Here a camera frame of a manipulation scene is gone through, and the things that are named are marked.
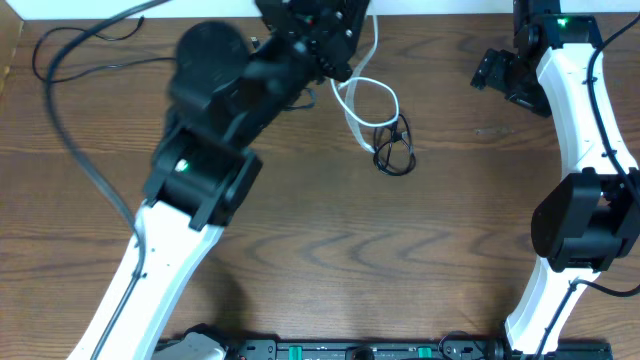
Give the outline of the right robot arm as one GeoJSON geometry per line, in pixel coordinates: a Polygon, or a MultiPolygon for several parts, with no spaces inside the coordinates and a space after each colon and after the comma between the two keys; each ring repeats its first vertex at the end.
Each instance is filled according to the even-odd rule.
{"type": "Polygon", "coordinates": [[[593,16],[565,13],[558,0],[516,0],[513,15],[513,50],[488,50],[472,85],[553,120],[562,176],[532,215],[536,262],[524,293],[481,355],[609,359],[606,342],[560,337],[580,296],[639,236],[639,165],[606,89],[608,40],[593,16]]]}

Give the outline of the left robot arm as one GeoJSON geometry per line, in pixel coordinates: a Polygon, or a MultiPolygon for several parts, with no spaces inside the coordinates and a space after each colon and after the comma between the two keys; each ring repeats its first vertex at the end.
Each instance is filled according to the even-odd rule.
{"type": "Polygon", "coordinates": [[[250,50],[204,21],[177,43],[164,134],[125,255],[75,359],[148,359],[194,271],[258,176],[252,142],[307,85],[346,80],[365,1],[261,1],[269,39],[250,50]]]}

